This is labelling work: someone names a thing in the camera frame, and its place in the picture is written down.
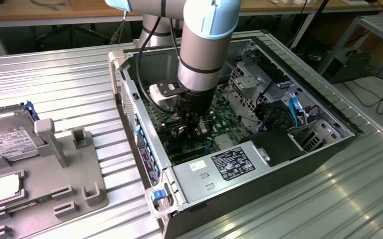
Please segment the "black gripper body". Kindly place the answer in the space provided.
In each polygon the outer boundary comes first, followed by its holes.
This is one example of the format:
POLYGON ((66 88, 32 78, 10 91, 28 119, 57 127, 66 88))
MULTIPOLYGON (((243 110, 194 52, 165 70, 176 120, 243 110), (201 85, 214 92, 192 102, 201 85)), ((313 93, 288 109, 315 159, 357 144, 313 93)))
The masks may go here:
POLYGON ((202 116, 212 105, 213 96, 214 88, 202 92, 186 91, 180 93, 177 100, 177 109, 180 116, 202 116))

